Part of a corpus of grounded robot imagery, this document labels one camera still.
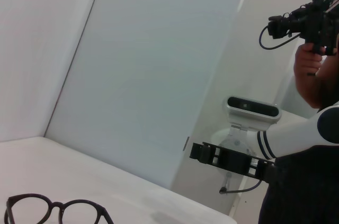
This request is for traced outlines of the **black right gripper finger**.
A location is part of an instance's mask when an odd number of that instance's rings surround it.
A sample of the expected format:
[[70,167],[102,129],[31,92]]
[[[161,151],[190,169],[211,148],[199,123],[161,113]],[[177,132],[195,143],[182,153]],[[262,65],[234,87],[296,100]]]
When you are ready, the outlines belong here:
[[249,176],[264,182],[275,182],[277,178],[277,167],[270,160],[252,156],[249,166]]
[[190,159],[199,161],[202,164],[217,166],[219,164],[220,147],[206,142],[201,144],[193,143]]

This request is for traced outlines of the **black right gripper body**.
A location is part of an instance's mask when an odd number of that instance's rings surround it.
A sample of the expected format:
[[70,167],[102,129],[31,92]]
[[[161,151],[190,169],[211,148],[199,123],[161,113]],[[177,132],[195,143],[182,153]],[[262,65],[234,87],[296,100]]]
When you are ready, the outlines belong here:
[[252,157],[227,148],[219,148],[216,167],[239,174],[248,175]]

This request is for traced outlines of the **person hand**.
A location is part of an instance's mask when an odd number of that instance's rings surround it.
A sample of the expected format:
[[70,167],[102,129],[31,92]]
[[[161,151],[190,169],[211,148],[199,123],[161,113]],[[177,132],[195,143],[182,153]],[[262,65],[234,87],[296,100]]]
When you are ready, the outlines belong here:
[[324,48],[314,52],[313,43],[305,43],[298,47],[295,54],[294,73],[296,77],[314,75],[321,67]]

